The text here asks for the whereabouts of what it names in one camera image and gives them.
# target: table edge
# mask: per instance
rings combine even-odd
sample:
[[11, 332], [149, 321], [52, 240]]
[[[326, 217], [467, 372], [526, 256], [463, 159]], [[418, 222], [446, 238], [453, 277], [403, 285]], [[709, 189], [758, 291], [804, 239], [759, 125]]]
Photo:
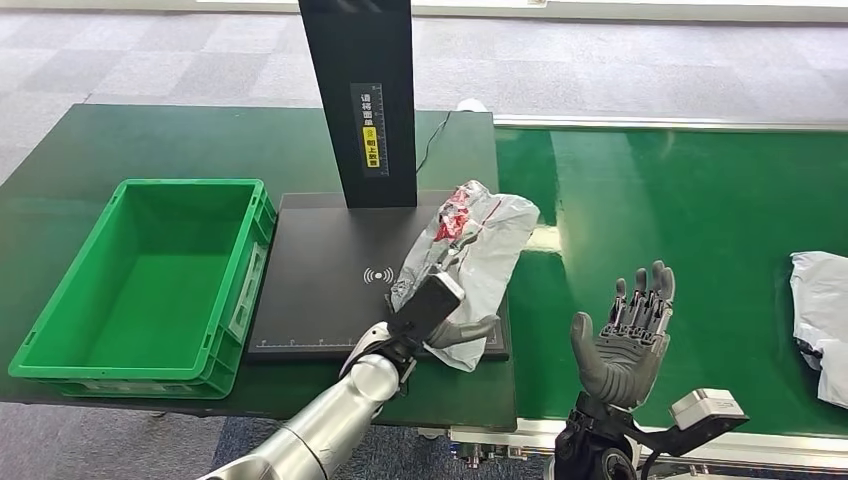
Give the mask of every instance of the table edge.
[[625, 117], [572, 115], [509, 115], [493, 116], [495, 127], [614, 127], [614, 128], [672, 128], [691, 130], [744, 131], [823, 131], [848, 132], [844, 120], [769, 121], [764, 119], [724, 119], [694, 117]]

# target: white plastic package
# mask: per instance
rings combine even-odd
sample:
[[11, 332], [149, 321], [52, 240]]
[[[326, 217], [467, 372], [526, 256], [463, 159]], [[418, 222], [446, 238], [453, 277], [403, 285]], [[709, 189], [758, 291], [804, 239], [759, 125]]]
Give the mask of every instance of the white plastic package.
[[[447, 321], [461, 325], [495, 314], [538, 216], [539, 209], [517, 195], [493, 195], [475, 180], [457, 187], [409, 250], [392, 286], [392, 307], [398, 310], [406, 303], [451, 245], [468, 241], [448, 268], [465, 290], [465, 300]], [[447, 365], [466, 372], [477, 366], [485, 346], [485, 338], [445, 349], [425, 344]]]
[[822, 371], [818, 398], [848, 408], [848, 258], [827, 252], [791, 258], [794, 336], [802, 352], [809, 350], [807, 363]]

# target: robotic thumb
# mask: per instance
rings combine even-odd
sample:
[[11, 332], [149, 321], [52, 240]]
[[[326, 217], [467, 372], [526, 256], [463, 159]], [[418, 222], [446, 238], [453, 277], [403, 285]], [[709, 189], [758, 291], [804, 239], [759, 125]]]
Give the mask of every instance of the robotic thumb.
[[499, 319], [497, 315], [487, 315], [479, 321], [462, 325], [454, 325], [445, 320], [436, 327], [436, 330], [427, 340], [427, 344], [433, 348], [447, 348], [483, 338], [495, 328]]
[[603, 384], [607, 377], [607, 364], [598, 354], [592, 338], [592, 317], [587, 313], [577, 312], [571, 320], [571, 348], [580, 369], [580, 379], [586, 388], [588, 383]]

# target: gray carpet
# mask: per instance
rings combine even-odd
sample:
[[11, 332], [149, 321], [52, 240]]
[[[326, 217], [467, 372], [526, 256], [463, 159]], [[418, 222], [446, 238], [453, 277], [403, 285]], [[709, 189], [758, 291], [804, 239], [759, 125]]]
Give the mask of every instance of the gray carpet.
[[[848, 29], [414, 21], [416, 106], [496, 113], [848, 120]], [[74, 103], [318, 106], [297, 16], [0, 11], [0, 183]], [[273, 422], [0, 404], [0, 476], [190, 479]], [[534, 478], [467, 471], [444, 439], [375, 428], [342, 478]]]

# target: crate handle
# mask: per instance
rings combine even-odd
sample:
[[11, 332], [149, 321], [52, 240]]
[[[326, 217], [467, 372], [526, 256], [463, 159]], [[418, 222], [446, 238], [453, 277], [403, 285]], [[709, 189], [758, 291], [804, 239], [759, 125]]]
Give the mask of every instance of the crate handle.
[[267, 254], [267, 249], [260, 247], [259, 243], [253, 244], [253, 251], [250, 253], [250, 263], [247, 265], [247, 275], [244, 277], [244, 283], [241, 285], [241, 294], [236, 303], [236, 308], [233, 310], [233, 316], [230, 318], [230, 325], [227, 327], [239, 342], [244, 338], [244, 332], [247, 328], [247, 317], [250, 315], [250, 312], [253, 310], [252, 307], [256, 302], [256, 294], [259, 291], [259, 281], [262, 277], [262, 268], [265, 265], [265, 256]]

